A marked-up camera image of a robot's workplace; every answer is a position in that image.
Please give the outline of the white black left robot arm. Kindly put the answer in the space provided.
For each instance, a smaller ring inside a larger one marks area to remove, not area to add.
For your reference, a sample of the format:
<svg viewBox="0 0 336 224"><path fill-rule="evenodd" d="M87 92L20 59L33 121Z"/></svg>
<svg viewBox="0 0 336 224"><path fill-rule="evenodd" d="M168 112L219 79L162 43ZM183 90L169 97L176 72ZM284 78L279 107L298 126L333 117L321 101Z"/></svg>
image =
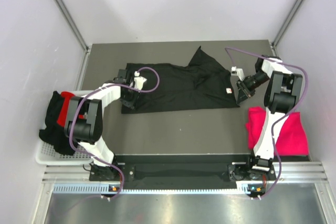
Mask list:
<svg viewBox="0 0 336 224"><path fill-rule="evenodd" d="M90 156L107 180L116 179L119 168L113 163L113 151L102 137L105 108L115 101L127 107L134 106L146 82L147 78L140 70L120 70L113 80L69 100L64 126L69 145L74 151Z"/></svg>

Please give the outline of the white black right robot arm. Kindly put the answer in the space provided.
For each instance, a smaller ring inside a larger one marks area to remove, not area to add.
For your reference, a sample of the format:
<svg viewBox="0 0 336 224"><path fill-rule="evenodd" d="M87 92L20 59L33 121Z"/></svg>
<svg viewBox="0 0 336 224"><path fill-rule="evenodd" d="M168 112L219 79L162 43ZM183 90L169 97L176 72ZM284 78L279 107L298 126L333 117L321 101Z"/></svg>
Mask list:
<svg viewBox="0 0 336 224"><path fill-rule="evenodd" d="M264 96L266 117L260 137L253 147L249 164L245 166L245 174L252 180L269 172L274 160L275 144L280 131L300 100L303 76L288 70L278 57L262 55L255 63L256 73L242 77L239 70L237 103L251 98L255 90L268 83Z"/></svg>

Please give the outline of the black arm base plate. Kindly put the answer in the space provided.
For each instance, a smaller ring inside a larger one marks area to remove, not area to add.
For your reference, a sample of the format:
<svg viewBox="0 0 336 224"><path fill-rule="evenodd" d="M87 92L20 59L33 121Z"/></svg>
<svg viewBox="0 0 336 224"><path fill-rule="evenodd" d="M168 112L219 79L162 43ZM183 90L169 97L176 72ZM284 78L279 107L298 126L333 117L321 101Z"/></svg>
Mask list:
<svg viewBox="0 0 336 224"><path fill-rule="evenodd" d="M125 190L233 189L238 181L275 180L275 171L249 170L248 154L117 155Z"/></svg>

